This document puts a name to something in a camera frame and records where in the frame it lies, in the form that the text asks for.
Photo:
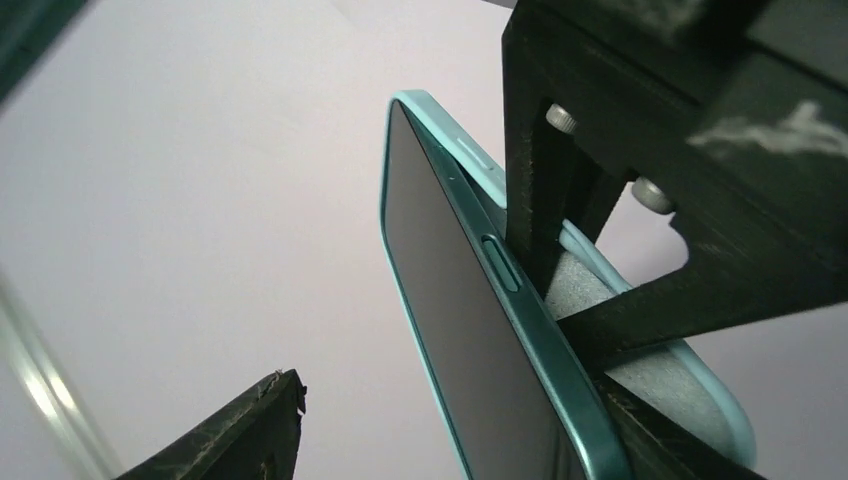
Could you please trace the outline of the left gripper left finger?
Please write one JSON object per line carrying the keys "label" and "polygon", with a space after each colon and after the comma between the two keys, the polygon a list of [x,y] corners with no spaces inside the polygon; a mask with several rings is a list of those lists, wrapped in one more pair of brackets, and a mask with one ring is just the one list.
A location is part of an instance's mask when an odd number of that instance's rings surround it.
{"label": "left gripper left finger", "polygon": [[306,392],[296,370],[277,370],[120,477],[291,479]]}

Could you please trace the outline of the blue-green smartphone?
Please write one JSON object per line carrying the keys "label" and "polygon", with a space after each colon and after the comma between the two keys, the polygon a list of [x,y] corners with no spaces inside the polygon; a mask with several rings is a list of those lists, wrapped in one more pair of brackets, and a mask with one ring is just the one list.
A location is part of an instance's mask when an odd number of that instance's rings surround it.
{"label": "blue-green smartphone", "polygon": [[388,106],[380,226],[469,479],[629,479],[580,361],[503,239],[503,169],[426,91]]}

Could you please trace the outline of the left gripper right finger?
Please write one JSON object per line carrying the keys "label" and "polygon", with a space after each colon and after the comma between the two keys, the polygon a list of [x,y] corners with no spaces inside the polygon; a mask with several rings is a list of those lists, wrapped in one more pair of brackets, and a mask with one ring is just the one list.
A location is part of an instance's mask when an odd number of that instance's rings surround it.
{"label": "left gripper right finger", "polygon": [[596,387],[637,479],[764,479],[725,458],[609,376],[597,377]]}

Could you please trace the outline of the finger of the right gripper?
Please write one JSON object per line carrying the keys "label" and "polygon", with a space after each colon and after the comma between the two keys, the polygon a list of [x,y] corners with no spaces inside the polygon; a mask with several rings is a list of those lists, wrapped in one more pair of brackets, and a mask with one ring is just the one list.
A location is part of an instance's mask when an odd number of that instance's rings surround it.
{"label": "finger of the right gripper", "polygon": [[546,119],[571,92],[572,68],[558,48],[564,20],[542,1],[520,1],[501,37],[507,184],[508,246],[541,296],[551,288],[561,257],[563,220],[591,240],[626,185],[607,173]]}

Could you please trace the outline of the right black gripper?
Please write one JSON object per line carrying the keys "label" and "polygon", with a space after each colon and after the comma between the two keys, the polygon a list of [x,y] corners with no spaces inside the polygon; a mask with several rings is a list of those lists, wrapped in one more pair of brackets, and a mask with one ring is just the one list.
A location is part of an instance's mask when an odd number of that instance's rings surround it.
{"label": "right black gripper", "polygon": [[542,1],[571,92],[546,119],[675,205],[686,264],[560,321],[586,364],[847,299],[843,1]]}

